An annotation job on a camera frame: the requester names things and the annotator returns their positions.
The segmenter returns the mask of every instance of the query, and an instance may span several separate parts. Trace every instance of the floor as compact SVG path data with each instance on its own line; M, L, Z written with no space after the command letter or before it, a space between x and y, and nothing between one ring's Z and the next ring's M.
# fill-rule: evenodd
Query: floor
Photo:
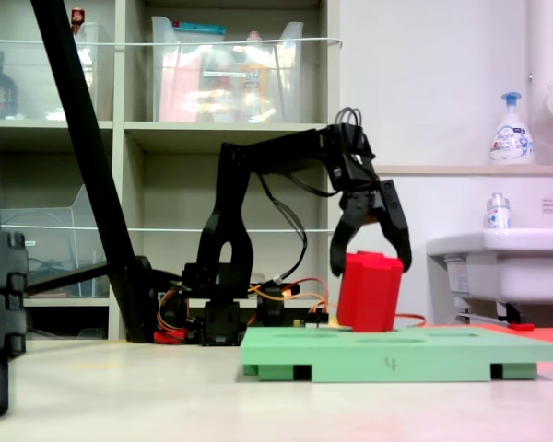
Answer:
M257 383L237 348L29 347L0 442L553 441L553 363L538 381Z

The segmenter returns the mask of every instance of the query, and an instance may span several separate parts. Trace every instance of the shelf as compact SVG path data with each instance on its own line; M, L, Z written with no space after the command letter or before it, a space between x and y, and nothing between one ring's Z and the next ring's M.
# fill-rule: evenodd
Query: shelf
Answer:
M221 143L250 145L325 124L126 122L125 131L144 151L173 154L217 154Z
M25 307L108 307L107 297L27 297Z
M256 308L256 299L238 299L240 301L241 308ZM285 301L286 308L311 308L315 305L318 299L291 299ZM205 306L206 299L190 299L190 308L203 308Z
M112 122L99 122L107 153L112 152ZM67 122L0 120L0 152L72 153Z
M318 9L322 0L145 0L149 7L196 9Z
M429 176L553 176L553 166L520 164L504 166L380 166L373 164L379 175Z

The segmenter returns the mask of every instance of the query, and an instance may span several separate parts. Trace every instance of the black robotic arm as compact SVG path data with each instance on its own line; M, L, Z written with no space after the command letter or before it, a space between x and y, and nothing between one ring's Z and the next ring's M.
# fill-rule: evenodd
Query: black robotic arm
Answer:
M182 274L182 283L191 289L188 297L210 299L206 305L206 343L237 342L235 320L231 336L222 333L229 329L227 322L239 317L238 303L233 299L246 297L251 282L253 249L241 219L241 207L253 173L260 177L267 174L292 177L293 173L316 163L326 167L335 192L314 191L321 196L342 193L343 213L330 246L330 266L336 276L344 272L350 240L362 226L377 222L395 247L404 271L409 268L412 256L406 219L394 183L379 180L372 167L373 159L358 120L356 124L337 122L321 130L290 134L254 145L221 147L215 206L201 235L197 261L186 264ZM231 245L231 262L219 262L226 243ZM273 287L278 293L277 285ZM264 291L270 288L270 284L263 285ZM221 318L218 326L221 336L214 336L208 324L217 322L218 318Z

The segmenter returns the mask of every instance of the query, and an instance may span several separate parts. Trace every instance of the sink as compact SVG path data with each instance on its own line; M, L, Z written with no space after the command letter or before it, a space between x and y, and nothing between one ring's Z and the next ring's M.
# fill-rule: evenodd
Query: sink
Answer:
M445 260L459 297L553 303L553 228L484 229L436 238L429 256Z

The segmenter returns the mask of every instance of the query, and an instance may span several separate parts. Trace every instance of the green foam board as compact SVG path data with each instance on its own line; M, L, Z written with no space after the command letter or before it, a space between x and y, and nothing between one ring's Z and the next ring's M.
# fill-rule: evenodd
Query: green foam board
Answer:
M248 329L244 376L313 382L425 382L535 379L553 361L553 343L473 327L406 328L385 333L342 329Z

